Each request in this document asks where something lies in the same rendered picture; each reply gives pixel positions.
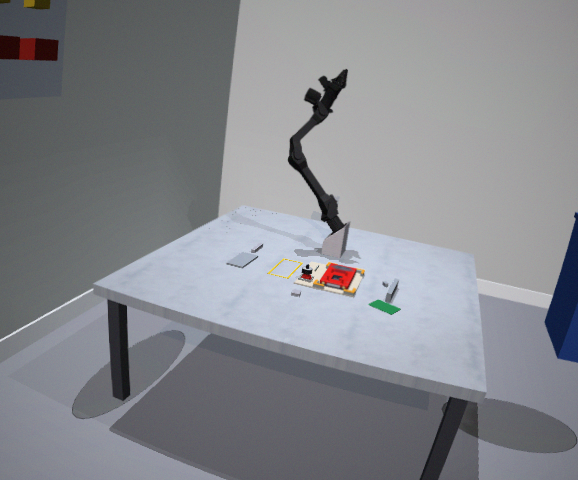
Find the green rectangular patch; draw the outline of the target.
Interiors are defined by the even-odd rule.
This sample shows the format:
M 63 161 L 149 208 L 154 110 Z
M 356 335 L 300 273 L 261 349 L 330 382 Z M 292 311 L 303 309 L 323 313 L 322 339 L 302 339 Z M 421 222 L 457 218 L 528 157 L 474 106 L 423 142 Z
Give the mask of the green rectangular patch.
M 376 308 L 376 309 L 378 309 L 378 310 L 380 310 L 380 311 L 381 311 L 381 310 L 382 310 L 382 311 L 385 311 L 385 312 L 389 313 L 390 315 L 392 315 L 392 314 L 394 314 L 395 312 L 401 310 L 401 308 L 398 308 L 398 307 L 396 307 L 396 306 L 394 306 L 394 305 L 390 305 L 390 304 L 385 303 L 385 302 L 383 302 L 383 301 L 381 301 L 381 300 L 378 300 L 378 299 L 375 300 L 374 302 L 368 304 L 368 305 L 370 305 L 370 306 L 372 306 L 373 308 Z

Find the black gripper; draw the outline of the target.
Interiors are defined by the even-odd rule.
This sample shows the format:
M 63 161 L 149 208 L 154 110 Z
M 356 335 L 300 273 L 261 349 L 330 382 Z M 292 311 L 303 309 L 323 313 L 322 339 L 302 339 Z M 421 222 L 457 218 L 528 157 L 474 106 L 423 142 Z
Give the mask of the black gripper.
M 342 70 L 338 77 L 331 79 L 332 82 L 328 81 L 327 83 L 328 90 L 327 92 L 325 91 L 324 94 L 328 99 L 335 101 L 337 95 L 341 92 L 342 89 L 344 89 L 347 86 L 346 85 L 347 72 L 348 72 L 347 69 Z

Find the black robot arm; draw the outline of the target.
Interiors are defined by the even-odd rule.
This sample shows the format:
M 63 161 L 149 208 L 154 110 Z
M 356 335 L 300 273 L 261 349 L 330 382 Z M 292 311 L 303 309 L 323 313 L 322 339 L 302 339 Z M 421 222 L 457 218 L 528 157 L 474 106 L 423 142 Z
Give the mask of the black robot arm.
M 328 195 L 325 192 L 315 175 L 313 175 L 309 169 L 301 145 L 302 138 L 313 128 L 313 126 L 317 126 L 325 120 L 328 114 L 333 113 L 331 106 L 334 101 L 328 99 L 325 95 L 320 101 L 321 97 L 321 93 L 317 90 L 311 88 L 307 90 L 304 100 L 313 105 L 313 114 L 310 117 L 310 121 L 291 137 L 288 163 L 293 167 L 293 169 L 301 173 L 317 197 L 319 207 L 322 211 L 321 220 L 327 222 L 333 231 L 332 234 L 334 234 L 342 229 L 347 223 L 343 224 L 341 219 L 338 217 L 338 201 L 334 198 L 334 195 Z

